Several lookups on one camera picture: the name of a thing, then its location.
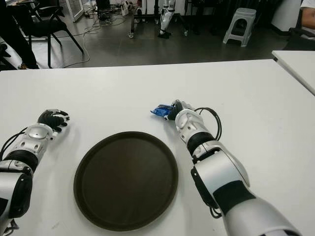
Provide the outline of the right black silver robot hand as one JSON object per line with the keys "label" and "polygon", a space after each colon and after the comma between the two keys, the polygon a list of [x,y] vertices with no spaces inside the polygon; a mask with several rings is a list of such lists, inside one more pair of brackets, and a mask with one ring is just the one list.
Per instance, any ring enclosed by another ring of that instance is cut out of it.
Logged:
{"label": "right black silver robot hand", "polygon": [[177,114],[185,109],[194,110],[189,103],[181,100],[175,100],[171,105],[168,106],[168,112],[164,115],[165,120],[175,120]]}

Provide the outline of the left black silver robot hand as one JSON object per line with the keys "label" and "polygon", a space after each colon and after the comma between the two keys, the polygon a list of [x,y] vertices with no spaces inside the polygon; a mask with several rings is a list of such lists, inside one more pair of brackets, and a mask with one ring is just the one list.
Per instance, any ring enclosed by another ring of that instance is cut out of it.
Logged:
{"label": "left black silver robot hand", "polygon": [[37,122],[49,126],[54,132],[60,133],[62,132],[61,126],[66,127],[69,120],[68,113],[58,109],[48,109],[39,116]]}

